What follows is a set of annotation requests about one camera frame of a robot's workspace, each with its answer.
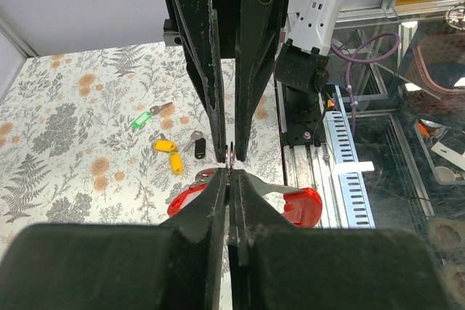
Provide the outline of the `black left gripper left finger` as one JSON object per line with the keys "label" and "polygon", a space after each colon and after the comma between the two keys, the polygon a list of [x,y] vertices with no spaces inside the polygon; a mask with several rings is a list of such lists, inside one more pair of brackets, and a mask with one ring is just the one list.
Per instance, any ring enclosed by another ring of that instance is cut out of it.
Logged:
{"label": "black left gripper left finger", "polygon": [[34,224],[1,261],[3,309],[217,309],[227,172],[158,225]]}

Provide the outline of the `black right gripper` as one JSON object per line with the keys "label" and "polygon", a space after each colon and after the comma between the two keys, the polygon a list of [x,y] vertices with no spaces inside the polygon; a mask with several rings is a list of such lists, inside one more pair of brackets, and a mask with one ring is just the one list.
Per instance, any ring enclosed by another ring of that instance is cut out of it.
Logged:
{"label": "black right gripper", "polygon": [[165,2],[163,39],[184,49],[187,73],[208,116],[220,163],[225,162],[226,147],[220,44],[235,46],[235,154],[244,161],[252,117],[274,68],[289,0]]}

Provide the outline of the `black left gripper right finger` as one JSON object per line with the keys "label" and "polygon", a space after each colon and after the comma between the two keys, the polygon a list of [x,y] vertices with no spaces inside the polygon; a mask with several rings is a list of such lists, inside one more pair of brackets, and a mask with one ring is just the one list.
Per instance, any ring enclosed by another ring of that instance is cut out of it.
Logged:
{"label": "black left gripper right finger", "polygon": [[234,309],[451,309],[432,254],[396,229],[309,229],[282,217],[243,170],[229,183]]}

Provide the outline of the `red keyring fob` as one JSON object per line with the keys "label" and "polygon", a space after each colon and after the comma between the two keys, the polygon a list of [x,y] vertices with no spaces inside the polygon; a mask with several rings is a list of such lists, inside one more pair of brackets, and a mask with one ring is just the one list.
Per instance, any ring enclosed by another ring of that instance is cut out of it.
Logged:
{"label": "red keyring fob", "polygon": [[281,195],[285,203],[282,216],[293,225],[305,228],[317,226],[323,212],[323,201],[315,189],[270,184],[253,174],[247,175],[260,196],[264,197],[270,193]]}

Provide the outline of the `red key tag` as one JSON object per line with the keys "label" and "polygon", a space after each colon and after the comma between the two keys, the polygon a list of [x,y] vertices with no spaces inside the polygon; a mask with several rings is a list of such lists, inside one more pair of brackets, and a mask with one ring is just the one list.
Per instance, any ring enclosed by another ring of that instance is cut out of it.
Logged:
{"label": "red key tag", "polygon": [[174,216],[186,205],[202,193],[207,184],[211,181],[213,175],[217,172],[216,168],[207,168],[195,175],[195,181],[189,187],[179,193],[174,200],[169,204],[167,214],[169,217]]}

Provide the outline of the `metal keyring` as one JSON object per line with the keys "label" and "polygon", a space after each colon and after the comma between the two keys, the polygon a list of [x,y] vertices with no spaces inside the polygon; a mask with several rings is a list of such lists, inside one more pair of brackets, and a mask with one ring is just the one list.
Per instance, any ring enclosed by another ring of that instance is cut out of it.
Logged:
{"label": "metal keyring", "polygon": [[231,173],[233,172],[235,164],[235,145],[233,142],[226,145],[225,148],[225,168],[227,173],[227,179],[230,179]]}

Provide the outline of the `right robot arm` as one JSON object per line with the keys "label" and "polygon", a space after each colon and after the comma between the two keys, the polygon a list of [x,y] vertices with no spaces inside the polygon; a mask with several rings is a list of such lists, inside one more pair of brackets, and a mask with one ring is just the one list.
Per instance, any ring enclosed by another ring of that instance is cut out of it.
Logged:
{"label": "right robot arm", "polygon": [[309,96],[328,80],[326,65],[344,0],[307,0],[285,42],[289,0],[165,0],[166,30],[177,32],[187,74],[208,116],[214,153],[227,144],[221,63],[235,61],[235,154],[245,160],[253,114],[270,78]]}

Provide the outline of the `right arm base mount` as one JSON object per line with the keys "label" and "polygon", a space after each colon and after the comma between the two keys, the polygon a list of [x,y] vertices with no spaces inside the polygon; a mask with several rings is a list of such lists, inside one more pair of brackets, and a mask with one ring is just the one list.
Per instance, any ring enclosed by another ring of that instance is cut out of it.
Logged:
{"label": "right arm base mount", "polygon": [[287,144],[290,147],[321,146],[326,141],[326,131],[320,95],[302,92],[287,85],[282,87],[282,91]]}

